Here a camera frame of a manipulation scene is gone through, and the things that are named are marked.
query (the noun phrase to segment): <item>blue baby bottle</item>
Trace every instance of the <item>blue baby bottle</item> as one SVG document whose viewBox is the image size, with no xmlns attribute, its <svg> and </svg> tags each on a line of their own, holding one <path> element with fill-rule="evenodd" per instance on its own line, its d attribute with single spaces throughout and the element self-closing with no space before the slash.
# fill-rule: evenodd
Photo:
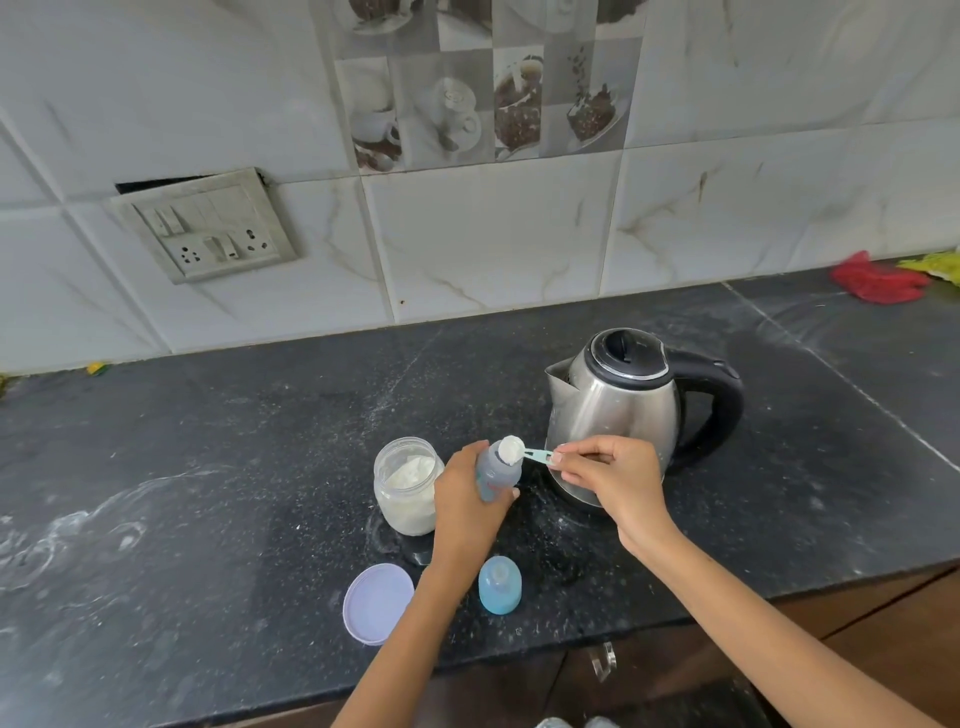
<svg viewBox="0 0 960 728">
<path fill-rule="evenodd" d="M 506 556 L 491 556 L 477 578 L 480 603 L 488 612 L 506 615 L 520 603 L 522 579 L 520 569 Z"/>
<path fill-rule="evenodd" d="M 515 435 L 507 435 L 481 452 L 476 470 L 480 498 L 489 503 L 504 488 L 513 488 L 522 466 L 523 441 Z"/>
</svg>

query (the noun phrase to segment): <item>power socket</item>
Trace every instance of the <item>power socket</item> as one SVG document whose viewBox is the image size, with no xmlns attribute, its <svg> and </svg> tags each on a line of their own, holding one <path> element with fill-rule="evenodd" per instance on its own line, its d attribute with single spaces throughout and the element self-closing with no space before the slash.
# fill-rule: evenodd
<svg viewBox="0 0 960 728">
<path fill-rule="evenodd" d="M 174 283 L 297 257 L 252 167 L 145 189 L 111 202 Z"/>
</svg>

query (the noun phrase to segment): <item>yellow cloth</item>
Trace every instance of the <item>yellow cloth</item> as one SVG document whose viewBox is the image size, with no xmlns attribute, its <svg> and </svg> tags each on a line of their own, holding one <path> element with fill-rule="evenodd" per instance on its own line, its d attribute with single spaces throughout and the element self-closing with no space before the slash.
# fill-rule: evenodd
<svg viewBox="0 0 960 728">
<path fill-rule="evenodd" d="M 919 260 L 901 260 L 897 263 L 900 268 L 911 271 L 921 271 L 935 276 L 938 279 L 949 280 L 953 285 L 960 286 L 960 253 L 931 253 Z"/>
</svg>

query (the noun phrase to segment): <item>hand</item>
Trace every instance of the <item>hand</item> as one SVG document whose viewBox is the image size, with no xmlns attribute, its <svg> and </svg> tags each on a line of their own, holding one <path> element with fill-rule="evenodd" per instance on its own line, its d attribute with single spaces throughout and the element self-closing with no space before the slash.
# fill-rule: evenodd
<svg viewBox="0 0 960 728">
<path fill-rule="evenodd" d="M 504 488 L 491 503 L 480 498 L 477 456 L 489 446 L 483 440 L 455 452 L 434 485 L 437 530 L 430 569 L 442 572 L 448 583 L 462 589 L 461 595 L 480 573 L 500 524 L 520 495 L 517 488 Z"/>
<path fill-rule="evenodd" d="M 643 440 L 595 435 L 560 445 L 549 467 L 564 480 L 593 491 L 616 521 L 620 543 L 636 558 L 664 535 L 677 532 L 663 501 L 660 461 Z"/>
</svg>

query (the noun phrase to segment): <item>kettle lid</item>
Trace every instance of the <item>kettle lid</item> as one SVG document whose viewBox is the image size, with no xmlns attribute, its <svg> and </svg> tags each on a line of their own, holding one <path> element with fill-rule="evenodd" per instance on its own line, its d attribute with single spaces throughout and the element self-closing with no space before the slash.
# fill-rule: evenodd
<svg viewBox="0 0 960 728">
<path fill-rule="evenodd" d="M 625 389 L 654 389 L 670 380 L 663 342 L 637 328 L 608 328 L 590 341 L 584 359 L 601 380 Z"/>
</svg>

